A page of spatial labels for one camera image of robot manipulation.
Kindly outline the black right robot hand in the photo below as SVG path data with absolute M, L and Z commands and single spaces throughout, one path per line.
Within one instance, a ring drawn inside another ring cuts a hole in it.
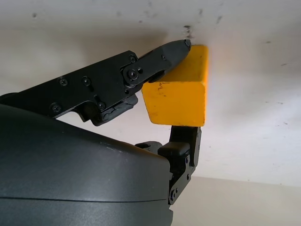
M 189 40 L 142 57 L 126 51 L 0 97 L 3 226 L 169 226 L 198 164 L 200 126 L 172 126 L 166 145 L 131 145 L 74 127 L 103 125 L 137 104 L 144 83 L 182 62 Z

